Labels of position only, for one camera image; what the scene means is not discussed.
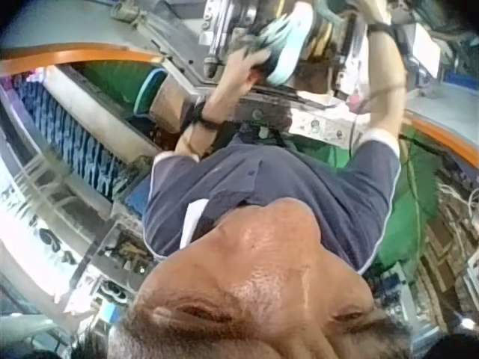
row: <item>shirt sleeve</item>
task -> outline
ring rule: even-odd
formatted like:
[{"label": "shirt sleeve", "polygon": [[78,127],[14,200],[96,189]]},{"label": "shirt sleeve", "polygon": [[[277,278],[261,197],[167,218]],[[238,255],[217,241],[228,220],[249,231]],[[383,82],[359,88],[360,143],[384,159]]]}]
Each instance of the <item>shirt sleeve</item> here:
[{"label": "shirt sleeve", "polygon": [[151,169],[148,200],[170,184],[175,183],[198,162],[197,156],[178,155],[175,152],[163,152],[156,156]]},{"label": "shirt sleeve", "polygon": [[364,253],[359,274],[371,265],[382,242],[399,174],[399,144],[381,129],[366,132],[348,165],[338,172],[354,209],[354,227],[359,233],[354,240]]}]

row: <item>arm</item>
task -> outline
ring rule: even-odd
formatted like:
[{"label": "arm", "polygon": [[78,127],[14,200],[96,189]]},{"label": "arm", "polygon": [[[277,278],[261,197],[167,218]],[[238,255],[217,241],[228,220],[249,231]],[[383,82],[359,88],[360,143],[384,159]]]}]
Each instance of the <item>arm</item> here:
[{"label": "arm", "polygon": [[[385,0],[356,0],[366,22],[390,23]],[[384,32],[369,36],[369,78],[372,128],[384,129],[395,138],[400,133],[406,104],[406,71],[396,43]]]},{"label": "arm", "polygon": [[[218,87],[204,106],[202,117],[213,123],[224,123],[240,98],[246,95],[259,79],[259,75],[251,69],[262,64],[268,57],[268,51],[247,56],[244,49],[233,53],[228,59]],[[215,138],[215,130],[207,129],[200,123],[192,124],[181,136],[174,152],[179,155],[202,157]]]}]

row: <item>factory workstation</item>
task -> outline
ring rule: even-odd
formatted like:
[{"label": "factory workstation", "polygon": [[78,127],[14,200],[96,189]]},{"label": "factory workstation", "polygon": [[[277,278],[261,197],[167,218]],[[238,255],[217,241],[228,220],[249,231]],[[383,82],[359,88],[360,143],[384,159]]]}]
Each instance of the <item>factory workstation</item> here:
[{"label": "factory workstation", "polygon": [[475,4],[4,6],[0,358],[479,356]]}]

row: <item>man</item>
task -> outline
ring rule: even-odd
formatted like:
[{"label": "man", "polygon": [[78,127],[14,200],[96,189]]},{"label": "man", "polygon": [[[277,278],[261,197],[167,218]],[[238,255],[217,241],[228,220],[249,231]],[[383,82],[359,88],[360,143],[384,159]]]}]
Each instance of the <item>man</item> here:
[{"label": "man", "polygon": [[361,278],[400,171],[405,71],[381,1],[370,24],[371,130],[346,168],[238,141],[201,157],[268,52],[234,53],[174,153],[153,166],[145,241],[169,255],[112,330],[109,358],[408,358]]}]

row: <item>navy polo shirt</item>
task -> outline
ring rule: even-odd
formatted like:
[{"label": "navy polo shirt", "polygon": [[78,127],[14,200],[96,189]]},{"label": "navy polo shirt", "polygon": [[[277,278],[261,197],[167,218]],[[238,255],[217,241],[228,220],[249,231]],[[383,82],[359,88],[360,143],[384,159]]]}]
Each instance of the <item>navy polo shirt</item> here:
[{"label": "navy polo shirt", "polygon": [[382,241],[399,172],[397,140],[381,129],[367,132],[341,169],[250,144],[230,144],[201,162],[162,153],[151,174],[144,240],[152,253],[168,256],[240,204],[267,206],[291,197],[313,210],[324,247],[361,274]]}]

